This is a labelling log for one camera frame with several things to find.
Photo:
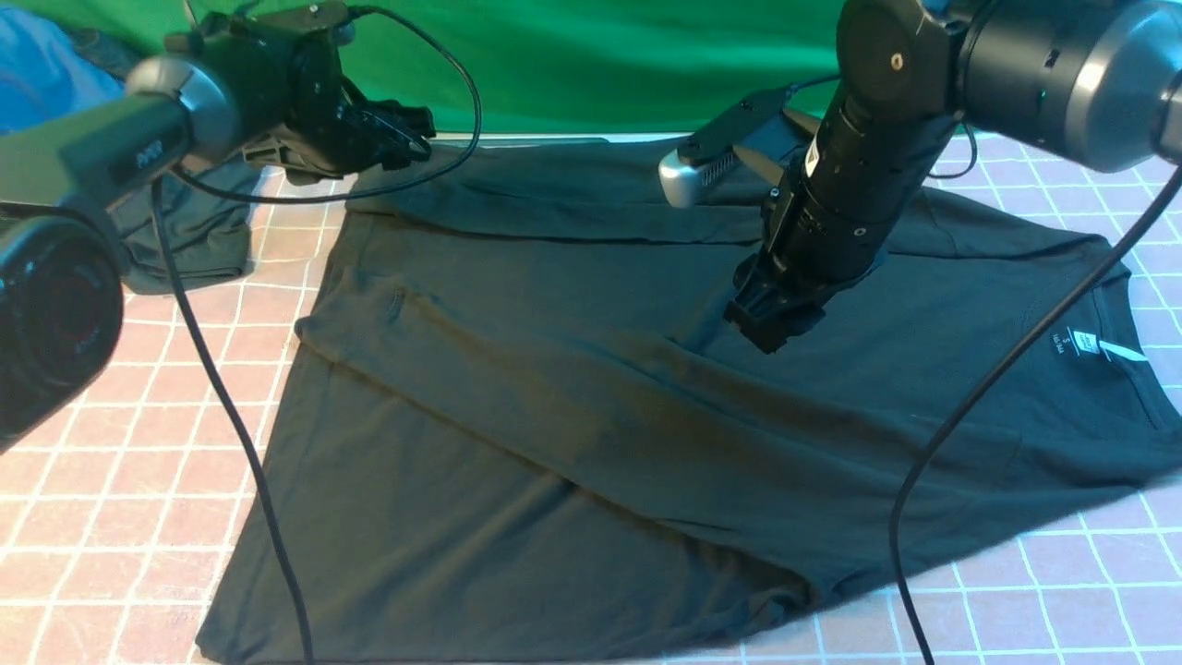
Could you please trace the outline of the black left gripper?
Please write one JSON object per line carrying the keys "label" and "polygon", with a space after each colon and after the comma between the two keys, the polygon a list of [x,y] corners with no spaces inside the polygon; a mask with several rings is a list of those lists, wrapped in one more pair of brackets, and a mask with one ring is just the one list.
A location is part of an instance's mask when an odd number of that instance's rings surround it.
{"label": "black left gripper", "polygon": [[326,84],[301,91],[282,125],[242,148],[242,156],[253,167],[282,169],[292,185],[313,185],[374,167],[424,163],[435,136],[428,107],[372,102],[343,79],[335,91]]}

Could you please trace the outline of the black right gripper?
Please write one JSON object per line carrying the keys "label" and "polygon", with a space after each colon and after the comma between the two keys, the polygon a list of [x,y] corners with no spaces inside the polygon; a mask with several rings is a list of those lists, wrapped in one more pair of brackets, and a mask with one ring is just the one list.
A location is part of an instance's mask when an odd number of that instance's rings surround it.
{"label": "black right gripper", "polygon": [[773,257],[756,252],[734,270],[735,292],[723,308],[723,320],[765,354],[777,353],[790,338],[814,328],[834,295],[864,281],[884,260],[886,252],[879,249],[857,278],[836,283],[811,282],[792,272],[777,273]]}

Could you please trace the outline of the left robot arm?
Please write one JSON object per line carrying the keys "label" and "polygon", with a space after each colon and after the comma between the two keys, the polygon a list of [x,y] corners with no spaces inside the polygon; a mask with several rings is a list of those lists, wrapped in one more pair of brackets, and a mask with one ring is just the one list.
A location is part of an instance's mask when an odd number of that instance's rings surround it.
{"label": "left robot arm", "polygon": [[212,13],[126,76],[126,97],[4,138],[4,450],[113,357],[126,257],[110,211],[175,165],[241,154],[299,184],[431,154],[427,107],[372,102],[338,48],[375,6]]}

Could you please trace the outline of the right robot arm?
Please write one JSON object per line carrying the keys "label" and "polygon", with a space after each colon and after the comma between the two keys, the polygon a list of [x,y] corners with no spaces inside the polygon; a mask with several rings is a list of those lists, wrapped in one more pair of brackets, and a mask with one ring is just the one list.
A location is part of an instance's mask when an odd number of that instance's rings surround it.
{"label": "right robot arm", "polygon": [[1095,172],[1178,161],[1178,39],[1169,1],[849,1],[819,125],[736,148],[772,190],[726,321],[766,353],[812,330],[881,265],[959,128]]}

